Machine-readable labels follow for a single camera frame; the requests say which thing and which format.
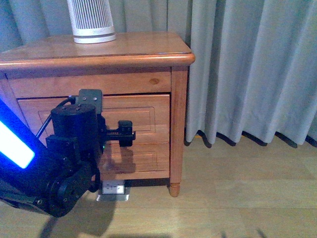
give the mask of metal bracket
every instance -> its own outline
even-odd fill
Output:
[[[103,111],[103,92],[100,89],[79,90],[78,104],[91,104],[96,107],[96,113]]]

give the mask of wooden leg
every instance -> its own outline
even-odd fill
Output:
[[[178,196],[182,180],[187,69],[188,67],[172,68],[169,178],[169,194],[172,197]]]
[[[180,191],[180,183],[171,183],[169,185],[169,194],[172,197],[178,197]]]

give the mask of black cable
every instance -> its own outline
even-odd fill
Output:
[[[100,170],[97,168],[95,172],[95,181],[91,181],[90,188],[88,189],[89,192],[97,192],[101,186]]]
[[[67,99],[60,102],[56,107],[58,108],[58,107],[64,106],[66,103],[75,104],[76,97],[69,96]],[[42,135],[42,133],[44,132],[45,128],[48,126],[51,120],[52,120],[52,116],[50,114],[48,118],[45,120],[45,122],[43,123],[43,125],[41,126],[41,128],[39,129],[38,133],[36,133],[36,138],[40,138],[40,136]]]

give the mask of white air purifier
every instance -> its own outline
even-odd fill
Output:
[[[115,40],[109,0],[67,0],[67,4],[76,43]]]

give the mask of wooden tabletop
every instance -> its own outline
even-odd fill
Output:
[[[67,35],[1,53],[0,70],[181,66],[194,60],[189,47],[173,32],[117,33],[116,40],[97,44],[77,44]]]

